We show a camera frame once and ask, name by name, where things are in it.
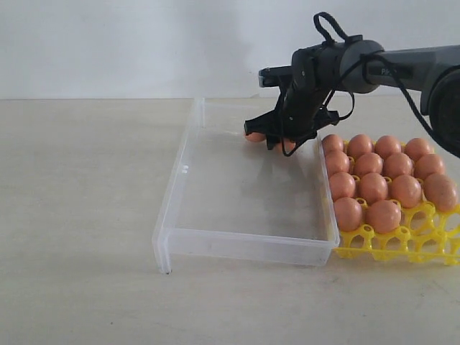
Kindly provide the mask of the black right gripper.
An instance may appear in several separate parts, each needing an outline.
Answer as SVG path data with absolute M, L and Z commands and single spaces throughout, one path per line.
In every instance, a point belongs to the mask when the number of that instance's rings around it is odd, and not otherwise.
M 330 111 L 324 105 L 330 93 L 328 89 L 312 93 L 302 91 L 295 88 L 293 83 L 280 86 L 275 111 L 246 120 L 244 135 L 252 132 L 264 134 L 268 150 L 273 150 L 279 142 L 294 142 L 295 149 L 283 154 L 291 157 L 307 141 L 315 139 L 319 129 L 338 124 L 338 111 Z

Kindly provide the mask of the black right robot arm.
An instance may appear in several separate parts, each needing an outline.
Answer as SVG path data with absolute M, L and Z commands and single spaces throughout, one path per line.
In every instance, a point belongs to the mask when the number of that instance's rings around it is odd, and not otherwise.
M 327 108 L 335 92 L 350 96 L 380 86 L 402 92 L 415 117 L 440 147 L 459 156 L 459 46 L 386 51 L 362 36 L 326 41 L 296 50 L 287 66 L 259 72 L 263 88 L 278 87 L 273 110 L 245 121 L 244 133 L 257 133 L 272 150 L 284 140 L 286 157 L 318 131 L 343 120 Z

